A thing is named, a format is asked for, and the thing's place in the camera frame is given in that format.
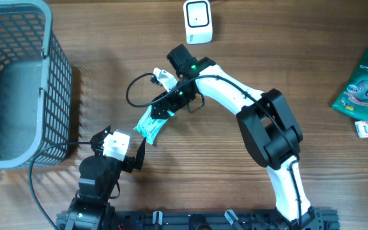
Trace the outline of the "teal white wipes packet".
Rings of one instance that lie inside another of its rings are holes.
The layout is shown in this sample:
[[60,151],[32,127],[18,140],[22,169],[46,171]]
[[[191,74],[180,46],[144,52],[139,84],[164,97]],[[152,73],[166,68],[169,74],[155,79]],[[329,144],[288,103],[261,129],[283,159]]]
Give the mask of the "teal white wipes packet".
[[175,115],[171,111],[167,111],[167,119],[154,119],[151,117],[152,106],[149,106],[143,116],[140,118],[138,124],[134,127],[134,130],[139,132],[146,138],[146,142],[150,145],[154,145],[155,139],[162,127],[167,123],[168,119]]

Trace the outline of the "green 3M gloves packet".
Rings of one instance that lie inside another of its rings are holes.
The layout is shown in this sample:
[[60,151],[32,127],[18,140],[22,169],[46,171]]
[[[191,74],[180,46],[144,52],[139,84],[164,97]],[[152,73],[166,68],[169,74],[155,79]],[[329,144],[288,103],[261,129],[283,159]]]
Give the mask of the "green 3M gloves packet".
[[332,109],[354,119],[368,121],[368,47]]

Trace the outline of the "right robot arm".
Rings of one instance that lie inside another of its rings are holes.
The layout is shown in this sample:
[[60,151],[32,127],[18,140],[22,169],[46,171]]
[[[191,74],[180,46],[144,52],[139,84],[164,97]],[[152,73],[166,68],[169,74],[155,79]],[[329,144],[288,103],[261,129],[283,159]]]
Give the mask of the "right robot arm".
[[212,98],[232,112],[247,152],[268,172],[276,210],[292,229],[304,229],[311,221],[312,206],[299,172],[303,134],[284,95],[277,89],[248,87],[212,59],[196,59],[184,45],[170,51],[167,60],[176,73],[159,68],[152,72],[152,82],[165,91],[152,100],[151,117],[167,119],[196,95]]

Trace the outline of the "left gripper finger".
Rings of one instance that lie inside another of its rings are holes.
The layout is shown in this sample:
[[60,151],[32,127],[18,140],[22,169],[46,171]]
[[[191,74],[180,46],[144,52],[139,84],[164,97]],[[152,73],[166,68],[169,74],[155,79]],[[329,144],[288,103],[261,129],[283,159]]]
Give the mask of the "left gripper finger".
[[107,126],[102,131],[98,132],[94,136],[92,136],[90,140],[91,149],[94,153],[103,153],[104,152],[104,140],[105,138],[111,134],[111,126]]
[[137,149],[136,157],[135,157],[135,164],[134,168],[137,170],[141,170],[146,152],[146,137],[142,140],[139,148]]

